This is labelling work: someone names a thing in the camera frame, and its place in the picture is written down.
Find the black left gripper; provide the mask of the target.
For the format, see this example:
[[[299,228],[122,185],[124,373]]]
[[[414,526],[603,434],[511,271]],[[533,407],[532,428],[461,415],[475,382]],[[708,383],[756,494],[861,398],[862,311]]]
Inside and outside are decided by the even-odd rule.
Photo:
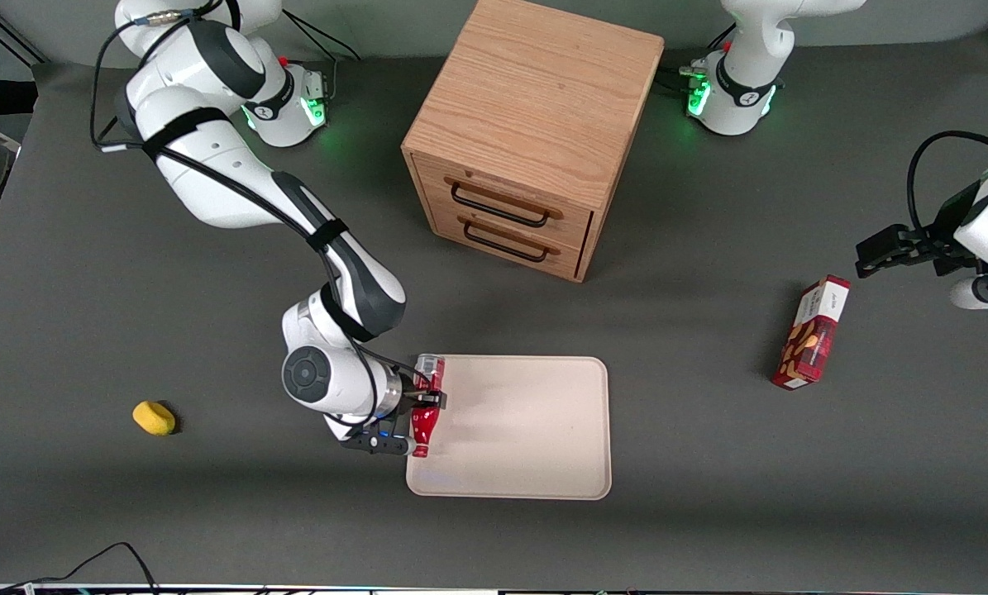
[[[980,186],[981,181],[975,181],[944,201],[931,223],[914,225],[917,232],[906,225],[889,225],[859,242],[857,277],[871,278],[882,270],[927,263],[933,265],[937,276],[958,270],[970,270],[976,276],[985,274],[981,261],[953,237],[967,219]]]

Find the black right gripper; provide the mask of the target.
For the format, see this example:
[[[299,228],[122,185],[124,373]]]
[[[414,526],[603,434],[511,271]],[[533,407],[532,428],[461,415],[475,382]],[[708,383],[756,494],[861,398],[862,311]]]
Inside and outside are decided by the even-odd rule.
[[[400,380],[398,406],[394,410],[393,432],[408,432],[412,412],[417,409],[444,410],[447,394],[442,391],[428,391],[428,377],[415,374],[413,370],[396,370]]]

